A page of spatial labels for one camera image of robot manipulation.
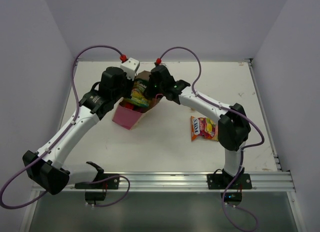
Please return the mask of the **red snack pack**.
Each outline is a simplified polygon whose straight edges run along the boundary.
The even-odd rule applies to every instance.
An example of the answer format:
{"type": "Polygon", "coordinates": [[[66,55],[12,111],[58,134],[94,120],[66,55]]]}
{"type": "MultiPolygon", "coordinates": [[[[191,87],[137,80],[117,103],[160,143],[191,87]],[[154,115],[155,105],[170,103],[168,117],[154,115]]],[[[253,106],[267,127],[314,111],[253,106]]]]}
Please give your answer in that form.
{"type": "Polygon", "coordinates": [[[125,103],[124,107],[128,110],[134,111],[134,112],[138,112],[138,113],[142,113],[143,112],[143,108],[139,107],[135,104],[132,103],[125,103]]]}

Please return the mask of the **green Fox's candy bag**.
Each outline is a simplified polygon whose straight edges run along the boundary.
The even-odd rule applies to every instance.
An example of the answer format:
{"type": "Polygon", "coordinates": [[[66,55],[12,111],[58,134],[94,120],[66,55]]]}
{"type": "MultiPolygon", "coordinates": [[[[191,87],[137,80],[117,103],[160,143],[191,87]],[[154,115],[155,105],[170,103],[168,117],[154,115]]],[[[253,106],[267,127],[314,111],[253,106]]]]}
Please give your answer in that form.
{"type": "Polygon", "coordinates": [[[145,89],[148,82],[142,79],[136,79],[131,90],[130,98],[125,100],[135,106],[147,108],[149,106],[149,100],[144,96],[145,89]]]}

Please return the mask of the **pink paper bag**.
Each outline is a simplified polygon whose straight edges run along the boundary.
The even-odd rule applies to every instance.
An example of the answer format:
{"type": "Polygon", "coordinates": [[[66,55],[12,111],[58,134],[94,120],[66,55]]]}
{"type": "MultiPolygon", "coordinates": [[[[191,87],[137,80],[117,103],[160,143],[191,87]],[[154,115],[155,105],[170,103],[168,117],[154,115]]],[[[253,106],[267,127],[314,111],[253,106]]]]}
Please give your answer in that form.
{"type": "MultiPolygon", "coordinates": [[[[146,80],[147,84],[148,84],[149,75],[150,75],[149,71],[142,71],[135,77],[135,80],[136,79],[146,80]]],[[[142,113],[138,113],[138,112],[134,112],[134,111],[126,109],[124,107],[124,105],[125,105],[125,103],[128,103],[128,102],[124,98],[117,105],[115,112],[114,112],[114,115],[113,115],[113,118],[112,118],[112,121],[115,124],[125,128],[127,130],[131,130],[133,127],[135,127],[138,124],[138,122],[144,117],[144,115],[148,111],[150,111],[152,108],[154,108],[160,102],[161,98],[162,98],[162,95],[157,94],[155,98],[148,99],[149,106],[147,108],[143,108],[142,113]]]]}

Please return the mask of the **orange Fox's candy bag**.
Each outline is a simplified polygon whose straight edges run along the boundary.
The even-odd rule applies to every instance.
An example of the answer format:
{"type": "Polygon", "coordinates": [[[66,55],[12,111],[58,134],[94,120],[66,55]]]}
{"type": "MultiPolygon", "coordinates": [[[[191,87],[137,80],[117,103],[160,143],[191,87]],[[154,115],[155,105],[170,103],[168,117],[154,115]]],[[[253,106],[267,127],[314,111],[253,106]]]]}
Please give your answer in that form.
{"type": "Polygon", "coordinates": [[[206,117],[190,117],[191,141],[197,138],[218,141],[218,125],[206,117]]]}

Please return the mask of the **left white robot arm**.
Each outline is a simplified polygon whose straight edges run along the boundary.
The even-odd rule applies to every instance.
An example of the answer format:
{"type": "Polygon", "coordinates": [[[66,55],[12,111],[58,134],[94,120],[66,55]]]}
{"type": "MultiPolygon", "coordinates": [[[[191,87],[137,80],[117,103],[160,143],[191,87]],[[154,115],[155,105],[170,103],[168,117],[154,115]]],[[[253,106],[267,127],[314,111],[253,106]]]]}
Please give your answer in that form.
{"type": "Polygon", "coordinates": [[[64,162],[82,137],[114,108],[115,103],[131,94],[139,64],[121,64],[103,71],[98,90],[91,89],[78,102],[69,121],[37,152],[27,151],[23,157],[28,177],[52,195],[67,185],[87,183],[99,188],[104,170],[93,162],[65,168],[64,162]]]}

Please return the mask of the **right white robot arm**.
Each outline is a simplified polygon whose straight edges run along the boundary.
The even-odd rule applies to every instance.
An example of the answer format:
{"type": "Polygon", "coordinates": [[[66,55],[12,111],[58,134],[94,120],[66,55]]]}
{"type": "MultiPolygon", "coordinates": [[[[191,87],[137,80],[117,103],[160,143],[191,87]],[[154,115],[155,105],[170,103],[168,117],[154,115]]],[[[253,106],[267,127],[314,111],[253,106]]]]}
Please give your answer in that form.
{"type": "Polygon", "coordinates": [[[155,98],[161,94],[167,100],[179,105],[193,108],[205,117],[211,119],[218,128],[218,141],[225,149],[223,167],[223,183],[228,188],[236,187],[240,181],[243,167],[241,165],[241,149],[246,144],[251,127],[245,120],[242,105],[228,105],[218,102],[203,93],[193,89],[184,80],[175,80],[164,65],[154,67],[149,75],[149,81],[144,95],[155,98]]]}

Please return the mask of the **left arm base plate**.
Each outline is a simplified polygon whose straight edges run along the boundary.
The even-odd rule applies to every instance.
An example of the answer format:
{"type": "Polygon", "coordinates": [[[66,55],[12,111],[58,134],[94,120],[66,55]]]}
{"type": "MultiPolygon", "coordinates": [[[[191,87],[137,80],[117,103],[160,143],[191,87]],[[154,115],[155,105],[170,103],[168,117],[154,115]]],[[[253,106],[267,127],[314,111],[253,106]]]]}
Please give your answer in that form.
{"type": "Polygon", "coordinates": [[[75,189],[118,189],[120,175],[116,173],[98,174],[93,182],[82,182],[74,185],[75,189]]]}

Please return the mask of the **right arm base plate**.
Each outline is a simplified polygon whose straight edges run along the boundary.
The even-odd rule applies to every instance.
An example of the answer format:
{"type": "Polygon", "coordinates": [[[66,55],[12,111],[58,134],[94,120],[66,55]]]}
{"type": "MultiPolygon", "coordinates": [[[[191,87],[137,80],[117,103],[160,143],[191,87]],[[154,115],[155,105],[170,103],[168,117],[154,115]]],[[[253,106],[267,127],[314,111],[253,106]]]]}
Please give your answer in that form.
{"type": "MultiPolygon", "coordinates": [[[[231,183],[232,180],[233,177],[221,169],[217,169],[214,173],[209,173],[206,175],[207,186],[208,189],[211,190],[223,190],[231,183]]],[[[229,189],[235,190],[252,188],[253,186],[250,175],[248,173],[244,173],[243,171],[229,187],[229,189]]]]}

